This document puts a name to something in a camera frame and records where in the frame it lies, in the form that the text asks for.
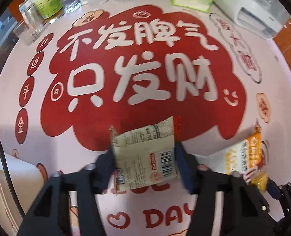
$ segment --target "glass jar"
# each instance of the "glass jar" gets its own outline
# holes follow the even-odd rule
[[[60,0],[65,5],[65,13],[70,13],[79,9],[81,6],[80,0]]]
[[[42,17],[48,23],[53,23],[64,14],[63,3],[59,0],[34,0]]]

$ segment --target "white chinese characters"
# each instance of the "white chinese characters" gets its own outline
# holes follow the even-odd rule
[[[182,63],[177,65],[176,78],[174,60],[177,58],[180,59]],[[199,59],[195,59],[191,62],[189,57],[183,53],[173,53],[166,55],[166,74],[170,82],[177,81],[176,99],[178,101],[185,100],[186,91],[188,91],[194,97],[199,96],[199,90],[203,88],[205,83],[207,84],[209,91],[204,93],[204,99],[207,101],[215,101],[218,99],[218,90],[209,67],[210,64],[210,61],[205,59],[203,56],[199,56]],[[197,75],[193,65],[199,66]],[[190,82],[186,81],[185,71]]]
[[[85,70],[92,70],[95,73],[95,84],[91,84],[91,85],[84,85],[84,86],[80,86],[80,87],[74,87],[74,77]],[[97,63],[90,63],[90,64],[86,64],[83,65],[79,68],[77,68],[76,70],[72,70],[70,75],[69,75],[69,79],[68,79],[68,83],[67,83],[67,92],[70,96],[81,96],[81,95],[85,95],[85,94],[93,94],[96,93],[98,91],[100,91],[101,89],[103,89],[104,87],[104,70],[101,67],[101,65],[97,64]],[[92,95],[90,98],[92,104],[96,107],[100,107],[103,104],[103,99],[100,98],[97,95]],[[69,111],[72,112],[77,106],[77,98],[74,98],[71,103],[69,104]]]
[[[185,36],[198,37],[200,40],[201,46],[204,47],[205,49],[210,50],[210,51],[216,51],[219,49],[217,45],[209,45],[207,42],[207,38],[203,34],[197,33],[199,25],[192,24],[192,23],[184,23],[183,21],[180,20],[178,21],[176,26],[186,27],[185,30],[188,32],[185,34]]]
[[[133,40],[126,40],[127,35],[124,31],[132,27],[131,25],[125,26],[126,23],[127,21],[121,21],[118,23],[119,25],[121,25],[121,27],[116,28],[114,28],[115,24],[112,24],[107,29],[105,29],[106,26],[102,26],[98,32],[101,35],[101,37],[94,44],[93,49],[97,49],[98,47],[100,47],[108,36],[109,36],[109,39],[107,40],[108,45],[105,46],[105,50],[110,50],[116,46],[125,47],[133,45]]]
[[[152,100],[166,100],[171,98],[171,93],[167,90],[160,90],[160,79],[154,73],[144,73],[150,70],[155,70],[161,67],[159,61],[151,61],[154,58],[154,54],[151,51],[145,51],[142,53],[142,58],[146,61],[141,64],[137,64],[138,55],[133,55],[126,66],[124,66],[125,57],[120,56],[115,63],[115,73],[120,75],[120,80],[115,89],[113,95],[113,101],[119,102],[122,100],[129,81],[132,79],[134,82],[139,81],[149,81],[147,87],[140,86],[138,84],[132,85],[132,89],[135,94],[128,98],[128,104],[136,105],[142,103],[148,99]],[[175,65],[174,61],[176,59],[181,60],[181,63]],[[173,53],[167,54],[165,56],[165,70],[167,74],[167,79],[169,82],[176,82],[176,99],[181,102],[184,101],[189,92],[192,96],[198,97],[199,91],[204,88],[205,85],[208,87],[208,91],[203,94],[203,98],[206,101],[216,101],[218,99],[218,90],[210,70],[210,61],[203,56],[199,56],[198,59],[191,61],[189,57],[183,53]],[[85,70],[92,70],[95,73],[95,83],[91,85],[84,85],[80,87],[74,86],[74,77]],[[90,63],[79,67],[76,70],[72,70],[67,82],[67,92],[70,96],[74,98],[69,103],[68,111],[72,112],[78,104],[78,96],[86,94],[94,94],[99,92],[104,87],[104,70],[100,64]],[[57,83],[51,92],[52,101],[58,100],[63,92],[62,83]],[[96,107],[103,105],[103,99],[94,94],[91,95],[90,101]]]
[[[142,58],[144,60],[151,60],[153,59],[153,57],[153,52],[145,51],[142,53]],[[136,65],[137,58],[137,55],[132,56],[126,67],[123,67],[125,59],[124,56],[121,56],[117,59],[115,64],[115,72],[118,75],[121,75],[121,78],[113,96],[114,102],[118,102],[122,99],[125,94],[128,82],[133,74],[138,74],[144,71],[149,71],[161,67],[161,63],[158,61],[151,61]],[[143,87],[136,84],[132,86],[136,94],[128,99],[128,103],[130,105],[139,104],[143,101],[146,101],[147,99],[164,100],[171,97],[171,93],[169,93],[168,91],[158,90],[160,80],[156,75],[144,73],[133,77],[133,81],[142,80],[148,80],[150,81],[150,84],[148,85],[148,87]]]
[[[26,99],[26,95],[27,95],[27,93],[30,91],[29,89],[28,89],[28,86],[29,86],[30,84],[28,83],[26,86],[25,86],[25,88],[24,88],[24,92],[22,93],[22,95],[24,95],[24,100]]]
[[[33,68],[37,67],[37,63],[38,63],[38,61],[39,61],[39,57],[37,57],[35,60],[33,60],[30,69],[33,69]]]
[[[68,40],[71,40],[65,47],[63,47],[61,49],[61,51],[59,53],[63,53],[64,51],[66,51],[70,46],[73,45],[72,47],[72,51],[71,51],[71,56],[70,56],[70,61],[74,61],[77,57],[77,53],[78,53],[78,49],[79,49],[79,37],[88,33],[91,33],[93,31],[93,29],[86,29],[84,31],[81,31],[79,33],[73,34],[71,35]],[[89,44],[91,43],[91,39],[86,37],[82,40],[83,43],[85,44]]]
[[[169,47],[173,47],[174,42],[181,39],[179,36],[173,36],[175,33],[176,28],[172,23],[160,21],[158,18],[152,20],[150,24],[147,22],[137,22],[134,25],[134,35],[137,45],[142,44],[142,39],[146,37],[149,44],[154,41],[165,41]]]
[[[43,40],[42,43],[41,43],[41,45],[40,45],[40,47],[43,47],[44,45],[46,45],[47,44],[47,41],[48,41],[48,38],[46,38],[45,40]]]
[[[21,117],[18,123],[18,128],[19,128],[18,133],[23,133],[23,125],[24,125],[24,121]]]

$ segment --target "black cable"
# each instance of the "black cable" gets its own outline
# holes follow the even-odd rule
[[[24,210],[23,210],[23,208],[22,208],[22,206],[20,204],[18,196],[16,195],[16,192],[14,190],[14,186],[13,186],[13,183],[12,183],[12,180],[11,180],[11,176],[10,176],[10,173],[9,173],[9,168],[8,168],[8,166],[6,164],[6,157],[4,155],[4,151],[3,151],[2,144],[1,144],[1,140],[0,140],[0,160],[1,160],[3,171],[4,171],[4,175],[6,177],[6,182],[7,182],[8,186],[9,186],[12,198],[14,200],[14,203],[15,203],[18,211],[20,212],[22,218],[24,218],[25,217],[25,213],[24,213]]]

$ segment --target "barcode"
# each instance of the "barcode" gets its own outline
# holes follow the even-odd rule
[[[162,166],[163,177],[172,175],[174,171],[173,154],[171,151],[160,153],[160,162]]]

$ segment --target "green label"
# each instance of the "green label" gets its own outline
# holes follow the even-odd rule
[[[63,8],[59,0],[36,0],[35,5],[44,19],[50,18]]]

